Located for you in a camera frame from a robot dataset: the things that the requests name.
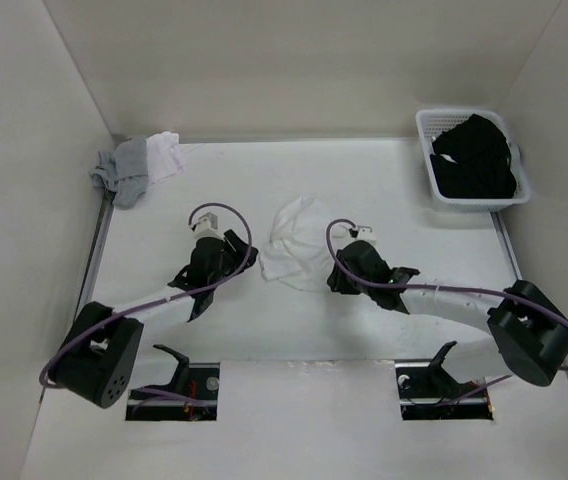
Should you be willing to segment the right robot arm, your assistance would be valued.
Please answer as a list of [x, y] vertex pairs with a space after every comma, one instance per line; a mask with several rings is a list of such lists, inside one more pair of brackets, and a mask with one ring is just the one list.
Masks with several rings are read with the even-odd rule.
[[327, 285], [343, 295], [364, 294], [384, 310], [481, 331], [476, 341], [447, 341], [432, 359], [427, 380], [439, 395], [483, 377], [515, 376], [546, 387], [568, 355], [568, 327], [550, 316], [561, 312], [527, 281], [516, 281], [497, 297], [468, 287], [446, 289], [417, 269], [389, 267], [370, 243], [356, 240], [336, 252]]

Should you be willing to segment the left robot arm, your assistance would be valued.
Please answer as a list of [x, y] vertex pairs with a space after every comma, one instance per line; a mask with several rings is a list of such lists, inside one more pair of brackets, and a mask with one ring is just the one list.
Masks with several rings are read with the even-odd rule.
[[80, 310], [57, 353], [40, 373], [47, 388], [59, 388], [107, 409], [131, 386], [144, 323], [192, 322], [212, 305], [218, 286], [252, 267], [259, 250], [229, 229], [195, 242], [190, 262], [166, 288], [124, 307], [91, 301]]

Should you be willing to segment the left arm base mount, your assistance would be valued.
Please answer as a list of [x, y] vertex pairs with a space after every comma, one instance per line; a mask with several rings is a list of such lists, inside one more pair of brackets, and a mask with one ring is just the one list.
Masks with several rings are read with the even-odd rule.
[[211, 422], [217, 419], [221, 365], [193, 363], [162, 344], [137, 360], [125, 419], [129, 422]]

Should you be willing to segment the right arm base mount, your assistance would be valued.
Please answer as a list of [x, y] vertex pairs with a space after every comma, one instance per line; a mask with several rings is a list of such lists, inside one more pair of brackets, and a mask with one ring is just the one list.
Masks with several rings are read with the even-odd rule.
[[426, 360], [395, 364], [400, 414], [404, 421], [493, 420], [486, 391], [458, 397], [479, 387], [477, 382], [460, 384], [444, 369], [443, 363], [455, 342], [445, 343]]

